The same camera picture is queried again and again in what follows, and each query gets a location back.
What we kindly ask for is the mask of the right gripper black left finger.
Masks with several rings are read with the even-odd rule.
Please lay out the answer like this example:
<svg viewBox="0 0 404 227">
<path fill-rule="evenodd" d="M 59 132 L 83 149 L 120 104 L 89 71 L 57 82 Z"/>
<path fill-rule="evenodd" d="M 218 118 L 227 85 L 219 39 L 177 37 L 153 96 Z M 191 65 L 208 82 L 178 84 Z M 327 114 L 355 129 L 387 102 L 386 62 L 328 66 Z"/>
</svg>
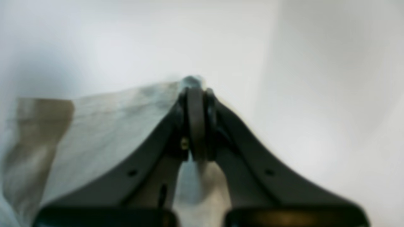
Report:
<svg viewBox="0 0 404 227">
<path fill-rule="evenodd" d="M 183 89 L 169 113 L 124 161 L 46 208 L 170 207 L 188 153 L 193 161 L 206 161 L 205 106 L 203 89 Z"/>
</svg>

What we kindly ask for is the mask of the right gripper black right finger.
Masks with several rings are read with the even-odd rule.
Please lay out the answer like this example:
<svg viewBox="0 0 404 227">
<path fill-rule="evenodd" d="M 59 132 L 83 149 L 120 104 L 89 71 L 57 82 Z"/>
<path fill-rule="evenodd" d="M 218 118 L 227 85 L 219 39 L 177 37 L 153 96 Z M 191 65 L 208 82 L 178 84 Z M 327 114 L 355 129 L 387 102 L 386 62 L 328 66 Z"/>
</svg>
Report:
<svg viewBox="0 0 404 227">
<path fill-rule="evenodd" d="M 356 207 L 280 161 L 248 126 L 205 91 L 207 157 L 224 171 L 235 207 Z"/>
</svg>

